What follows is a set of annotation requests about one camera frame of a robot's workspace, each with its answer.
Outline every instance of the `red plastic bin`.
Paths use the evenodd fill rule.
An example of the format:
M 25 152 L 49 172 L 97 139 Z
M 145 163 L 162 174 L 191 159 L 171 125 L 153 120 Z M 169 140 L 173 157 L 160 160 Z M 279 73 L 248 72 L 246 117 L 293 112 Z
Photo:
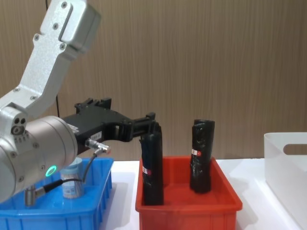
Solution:
M 242 202 L 216 160 L 211 160 L 212 190 L 196 194 L 189 188 L 190 157 L 163 157 L 164 205 L 143 202 L 140 161 L 136 210 L 140 230 L 235 230 Z

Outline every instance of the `connector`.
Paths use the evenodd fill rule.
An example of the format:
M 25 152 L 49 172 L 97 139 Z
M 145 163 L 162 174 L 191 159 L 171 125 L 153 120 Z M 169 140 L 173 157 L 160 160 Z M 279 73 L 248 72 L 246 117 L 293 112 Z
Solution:
M 102 153 L 109 154 L 111 152 L 111 147 L 92 139 L 87 139 L 85 142 L 85 146 L 95 150 L 94 154 L 96 154 L 97 156 L 99 156 Z

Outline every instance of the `cable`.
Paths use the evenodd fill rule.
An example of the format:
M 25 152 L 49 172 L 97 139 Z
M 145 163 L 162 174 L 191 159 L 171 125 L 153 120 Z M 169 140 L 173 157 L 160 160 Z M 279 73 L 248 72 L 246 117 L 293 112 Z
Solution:
M 70 178 L 70 179 L 66 179 L 66 180 L 60 179 L 60 180 L 54 181 L 52 183 L 49 183 L 47 185 L 44 185 L 43 188 L 44 188 L 45 193 L 48 193 L 51 190 L 55 189 L 56 187 L 62 185 L 65 182 L 69 182 L 69 181 L 80 181 L 81 182 L 82 180 L 76 179 L 76 178 Z
M 58 100 L 58 96 L 56 97 L 56 103 L 57 103 L 57 112 L 58 112 L 58 117 L 59 117 L 59 100 Z
M 48 10 L 48 0 L 45 0 L 45 4 L 46 4 L 46 11 Z M 57 104 L 57 113 L 58 113 L 58 117 L 59 117 L 59 99 L 58 96 L 56 97 L 56 104 Z
M 87 172 L 88 172 L 88 170 L 89 170 L 89 168 L 90 168 L 90 166 L 91 166 L 93 160 L 94 160 L 96 157 L 97 157 L 97 154 L 94 153 L 94 154 L 92 155 L 90 161 L 87 163 L 87 166 L 86 166 L 85 171 L 84 171 L 83 179 L 82 179 L 83 183 L 85 183 L 85 179 L 86 179 Z

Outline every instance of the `red label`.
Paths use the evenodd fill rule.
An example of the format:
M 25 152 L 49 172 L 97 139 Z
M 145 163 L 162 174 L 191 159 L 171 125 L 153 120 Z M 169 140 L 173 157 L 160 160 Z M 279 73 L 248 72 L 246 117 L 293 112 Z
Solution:
M 192 149 L 192 154 L 198 157 L 201 156 L 201 152 L 194 149 Z
M 152 174 L 152 171 L 149 170 L 149 169 L 144 168 L 144 166 L 143 166 L 143 173 L 145 173 L 145 174 L 150 176 Z

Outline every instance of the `label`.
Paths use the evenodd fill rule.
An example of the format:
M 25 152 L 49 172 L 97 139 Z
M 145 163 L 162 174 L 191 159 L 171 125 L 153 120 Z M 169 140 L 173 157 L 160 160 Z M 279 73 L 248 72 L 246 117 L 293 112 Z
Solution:
M 74 181 L 65 182 L 63 185 L 63 192 L 67 195 L 76 195 L 76 188 Z
M 149 170 L 149 169 L 144 168 L 144 166 L 143 166 L 143 173 L 145 173 L 145 174 L 147 174 L 147 175 L 151 175 L 151 174 L 152 174 L 152 171 Z
M 201 156 L 201 152 L 194 149 L 192 149 L 192 154 L 198 157 Z
M 102 137 L 102 131 L 95 133 L 94 135 L 91 135 L 92 140 L 99 140 Z
M 73 133 L 79 132 L 79 128 L 78 128 L 78 127 L 73 126 L 73 125 L 70 125 L 70 124 L 68 124 L 68 126 L 71 128 L 71 130 L 72 130 Z

